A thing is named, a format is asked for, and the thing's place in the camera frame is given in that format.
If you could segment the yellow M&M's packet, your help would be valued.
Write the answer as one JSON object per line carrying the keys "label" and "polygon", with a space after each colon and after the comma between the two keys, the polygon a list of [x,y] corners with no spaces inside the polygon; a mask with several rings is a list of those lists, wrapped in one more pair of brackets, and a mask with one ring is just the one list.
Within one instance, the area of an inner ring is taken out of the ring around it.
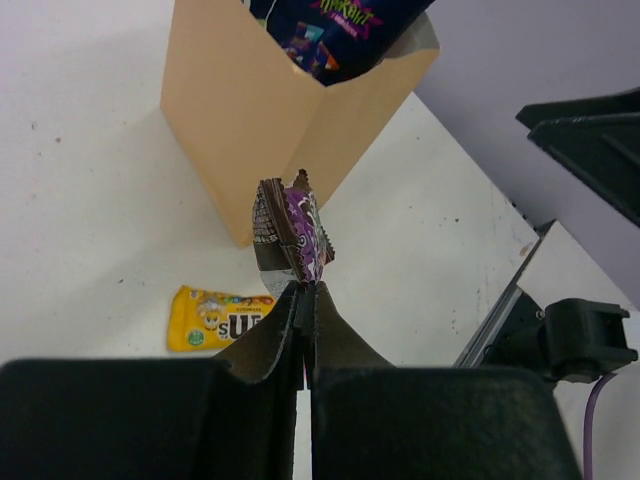
{"label": "yellow M&M's packet", "polygon": [[167,346],[172,352],[222,350],[270,313],[269,295],[241,296],[182,286],[169,315]]}

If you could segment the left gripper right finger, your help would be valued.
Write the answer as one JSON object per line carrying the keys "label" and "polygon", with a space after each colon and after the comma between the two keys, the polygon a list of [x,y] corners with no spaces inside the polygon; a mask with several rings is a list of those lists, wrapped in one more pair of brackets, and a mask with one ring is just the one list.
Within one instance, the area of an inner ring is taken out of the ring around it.
{"label": "left gripper right finger", "polygon": [[308,294],[315,479],[577,479],[551,392],[513,368],[396,367]]}

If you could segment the purple M&M's packet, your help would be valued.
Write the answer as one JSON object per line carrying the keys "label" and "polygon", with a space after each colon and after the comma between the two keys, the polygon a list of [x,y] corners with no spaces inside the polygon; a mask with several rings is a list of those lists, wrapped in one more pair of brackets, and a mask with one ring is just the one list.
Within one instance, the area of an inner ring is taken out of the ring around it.
{"label": "purple M&M's packet", "polygon": [[325,266],[335,258],[304,169],[288,185],[280,178],[259,182],[252,229],[258,270],[274,297],[279,297],[291,282],[319,282]]}

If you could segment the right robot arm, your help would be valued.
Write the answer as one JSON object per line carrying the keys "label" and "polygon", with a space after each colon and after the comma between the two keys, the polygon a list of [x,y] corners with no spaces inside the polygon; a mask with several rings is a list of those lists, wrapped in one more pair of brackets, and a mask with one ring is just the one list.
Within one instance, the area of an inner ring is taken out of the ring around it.
{"label": "right robot arm", "polygon": [[[516,116],[529,140],[631,224],[639,223],[639,91],[532,104]],[[639,358],[634,307],[560,224],[544,234],[519,288],[538,320],[498,343],[505,363],[556,383],[592,383]]]}

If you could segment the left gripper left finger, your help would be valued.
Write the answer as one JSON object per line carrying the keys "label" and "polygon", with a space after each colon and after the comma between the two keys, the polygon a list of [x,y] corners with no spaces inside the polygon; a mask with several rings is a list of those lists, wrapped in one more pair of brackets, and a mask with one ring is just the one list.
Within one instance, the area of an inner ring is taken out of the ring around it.
{"label": "left gripper left finger", "polygon": [[212,357],[1,369],[5,479],[289,479],[301,289]]}

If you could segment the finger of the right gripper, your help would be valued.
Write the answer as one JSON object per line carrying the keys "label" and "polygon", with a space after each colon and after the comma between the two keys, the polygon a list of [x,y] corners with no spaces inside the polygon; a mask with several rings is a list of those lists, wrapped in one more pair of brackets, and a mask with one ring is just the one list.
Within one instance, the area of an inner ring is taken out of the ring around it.
{"label": "finger of the right gripper", "polygon": [[639,223],[639,90],[524,106],[527,138],[631,223]]}

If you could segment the blue purple snack bag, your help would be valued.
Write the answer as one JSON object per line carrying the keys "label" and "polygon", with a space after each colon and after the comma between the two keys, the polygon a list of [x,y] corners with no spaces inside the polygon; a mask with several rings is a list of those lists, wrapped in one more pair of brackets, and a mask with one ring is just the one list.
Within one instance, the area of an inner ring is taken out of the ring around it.
{"label": "blue purple snack bag", "polygon": [[286,55],[325,86],[356,78],[386,57],[435,46],[422,0],[247,1]]}

